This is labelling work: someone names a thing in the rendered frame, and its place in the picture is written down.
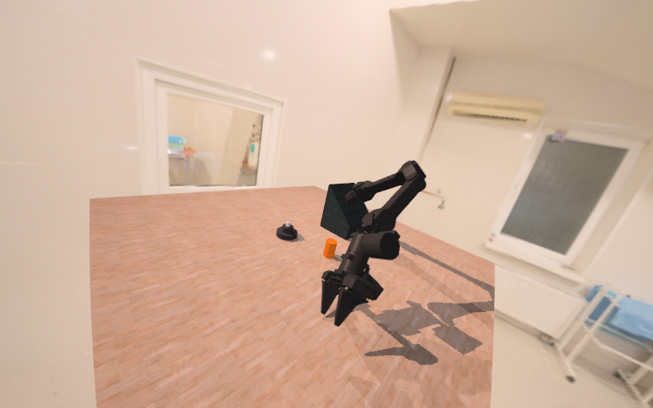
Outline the orange knob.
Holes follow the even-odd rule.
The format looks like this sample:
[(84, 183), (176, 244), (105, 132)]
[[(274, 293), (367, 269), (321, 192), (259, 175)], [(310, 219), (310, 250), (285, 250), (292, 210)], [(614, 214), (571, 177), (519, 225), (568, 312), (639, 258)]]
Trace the orange knob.
[(334, 239), (327, 239), (323, 256), (325, 258), (333, 258), (337, 246), (337, 241)]

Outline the dark grey round pedestal with silver shaft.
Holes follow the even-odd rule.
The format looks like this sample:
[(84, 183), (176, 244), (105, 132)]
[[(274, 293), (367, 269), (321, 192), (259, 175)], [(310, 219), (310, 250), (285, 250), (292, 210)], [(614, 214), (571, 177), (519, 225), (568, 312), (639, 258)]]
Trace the dark grey round pedestal with silver shaft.
[(297, 231), (293, 228), (290, 222), (283, 224), (281, 227), (277, 228), (276, 236), (284, 241), (292, 241), (297, 238)]

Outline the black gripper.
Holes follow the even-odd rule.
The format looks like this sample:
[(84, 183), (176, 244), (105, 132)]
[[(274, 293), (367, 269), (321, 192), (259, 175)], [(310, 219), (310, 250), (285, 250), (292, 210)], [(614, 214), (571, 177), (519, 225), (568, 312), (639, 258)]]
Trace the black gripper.
[[(341, 324), (348, 318), (358, 304), (374, 300), (377, 291), (373, 284), (361, 278), (365, 269), (369, 269), (368, 259), (357, 252), (347, 250), (338, 269), (322, 274), (321, 313), (326, 314), (338, 295), (334, 325)], [(348, 287), (346, 289), (345, 287)]]

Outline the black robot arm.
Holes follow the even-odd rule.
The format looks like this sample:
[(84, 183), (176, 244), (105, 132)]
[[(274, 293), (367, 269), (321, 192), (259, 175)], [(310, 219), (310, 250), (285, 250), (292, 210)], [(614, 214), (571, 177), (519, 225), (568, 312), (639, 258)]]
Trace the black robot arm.
[[(350, 236), (353, 239), (348, 250), (357, 252), (368, 260), (369, 258), (395, 259), (400, 250), (398, 241), (400, 236), (393, 230), (395, 220), (413, 198), (426, 188), (425, 177), (425, 173), (416, 161), (408, 161), (396, 173), (375, 182), (369, 180), (358, 182), (352, 191), (344, 193), (348, 206), (353, 206), (359, 200), (370, 201), (378, 192), (401, 185), (381, 208), (372, 210), (363, 217), (361, 226), (367, 233), (359, 230), (352, 233)], [(370, 267), (365, 269), (361, 278), (375, 286), (377, 294), (374, 300), (376, 300), (383, 292), (383, 288), (369, 271)]]

